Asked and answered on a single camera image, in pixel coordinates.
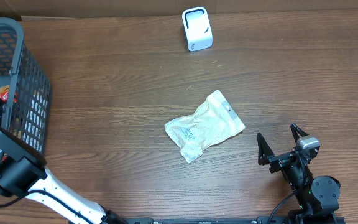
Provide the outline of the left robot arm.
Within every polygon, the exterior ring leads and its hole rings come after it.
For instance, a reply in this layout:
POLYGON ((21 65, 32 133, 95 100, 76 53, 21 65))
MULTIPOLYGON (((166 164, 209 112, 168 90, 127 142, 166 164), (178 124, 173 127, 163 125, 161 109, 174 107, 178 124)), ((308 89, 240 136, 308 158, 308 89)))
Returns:
MULTIPOLYGON (((3 101, 0 101, 0 116, 3 101)), ((51 208, 69 223, 123 223, 116 213, 87 200, 59 181, 33 147, 0 127, 0 195, 27 198, 51 208)))

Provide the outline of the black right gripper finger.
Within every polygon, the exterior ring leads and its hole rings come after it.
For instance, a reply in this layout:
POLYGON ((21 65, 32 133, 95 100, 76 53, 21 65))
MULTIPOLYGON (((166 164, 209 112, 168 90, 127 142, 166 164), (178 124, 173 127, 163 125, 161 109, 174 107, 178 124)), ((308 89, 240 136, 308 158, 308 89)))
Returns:
POLYGON ((293 135, 294 141, 298 142, 299 139, 304 139, 309 136, 306 132, 304 132, 301 128, 299 128, 295 123, 290 125, 291 133, 293 135))
POLYGON ((266 165, 271 163, 270 159, 275 156, 267 141, 261 133, 257 133, 258 164, 266 165))

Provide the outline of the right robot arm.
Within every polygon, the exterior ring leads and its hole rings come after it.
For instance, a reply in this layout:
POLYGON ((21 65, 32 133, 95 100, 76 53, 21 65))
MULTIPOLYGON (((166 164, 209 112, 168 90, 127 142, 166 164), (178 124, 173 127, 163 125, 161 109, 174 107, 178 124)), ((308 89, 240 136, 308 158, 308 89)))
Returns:
POLYGON ((320 141, 291 124, 290 129, 295 147, 287 153, 276 155, 261 133, 257 134, 258 164, 269 165, 273 174, 281 172, 292 193, 285 197, 268 217, 258 217, 259 223, 344 223, 343 217, 336 217, 339 209, 340 181, 331 176, 314 178, 308 164, 319 152, 320 141), (276 212, 289 199, 295 197, 298 210, 291 210, 287 216, 277 216, 276 212))

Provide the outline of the beige resealable pouch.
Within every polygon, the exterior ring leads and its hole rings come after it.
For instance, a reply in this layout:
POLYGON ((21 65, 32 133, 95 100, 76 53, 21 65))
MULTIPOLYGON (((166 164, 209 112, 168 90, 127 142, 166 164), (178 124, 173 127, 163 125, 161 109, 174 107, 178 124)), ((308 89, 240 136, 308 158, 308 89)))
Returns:
POLYGON ((239 134, 245 125, 223 94, 216 90, 192 115, 173 119, 165 123, 164 128, 180 148, 183 158, 191 163, 205 149, 239 134))

